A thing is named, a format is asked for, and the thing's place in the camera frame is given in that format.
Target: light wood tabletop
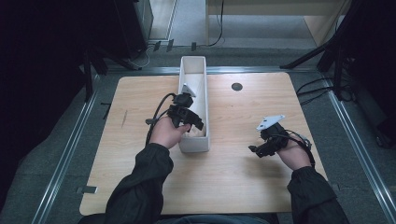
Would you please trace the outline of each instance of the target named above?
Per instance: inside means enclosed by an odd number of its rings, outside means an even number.
[[[232,85],[240,83],[241,91]],[[80,213],[104,213],[120,180],[134,168],[161,99],[177,93],[178,76],[123,77],[117,87]],[[208,152],[170,149],[175,167],[163,185],[163,214],[289,212],[291,170],[275,155],[259,158],[248,146],[262,143],[256,127],[265,116],[283,114],[279,123],[310,139],[317,171],[326,174],[311,132],[286,73],[208,75],[211,147]],[[167,109],[169,99],[163,104]]]

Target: black sleeve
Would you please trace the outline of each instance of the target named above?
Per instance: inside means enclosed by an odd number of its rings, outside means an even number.
[[[163,182],[172,172],[169,150],[148,144],[135,158],[134,170],[114,189],[106,206],[106,224],[158,220],[163,210]]]
[[[294,223],[349,223],[334,191],[314,168],[295,170],[288,190]]]

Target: person's right hand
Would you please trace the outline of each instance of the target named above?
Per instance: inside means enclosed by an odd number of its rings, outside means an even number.
[[[280,159],[291,169],[298,170],[305,166],[311,166],[306,152],[294,141],[289,140],[286,147],[281,148],[277,154]]]

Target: wooden floor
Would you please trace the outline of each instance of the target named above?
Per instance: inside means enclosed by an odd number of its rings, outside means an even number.
[[[150,0],[150,3],[154,21],[149,39],[167,40],[170,34],[177,0]]]

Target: background desk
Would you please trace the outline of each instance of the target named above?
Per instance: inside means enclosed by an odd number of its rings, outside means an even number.
[[[232,90],[233,83],[243,85]],[[303,111],[286,73],[208,76],[211,148],[181,153],[171,148],[175,163],[163,185],[163,214],[258,213],[290,211],[286,189],[291,170],[278,156],[259,159],[248,146],[262,141],[256,127],[262,117],[284,114],[280,124],[311,139]],[[177,92],[178,76],[124,77],[120,80],[92,166],[82,215],[105,212],[120,180],[134,168],[144,147],[151,118],[161,99]],[[165,110],[171,101],[163,105]],[[315,144],[317,171],[323,174]]]
[[[222,0],[206,0],[205,34],[209,44],[209,15],[221,14]],[[223,15],[304,16],[318,46],[332,35],[340,15],[346,13],[349,0],[224,0]]]

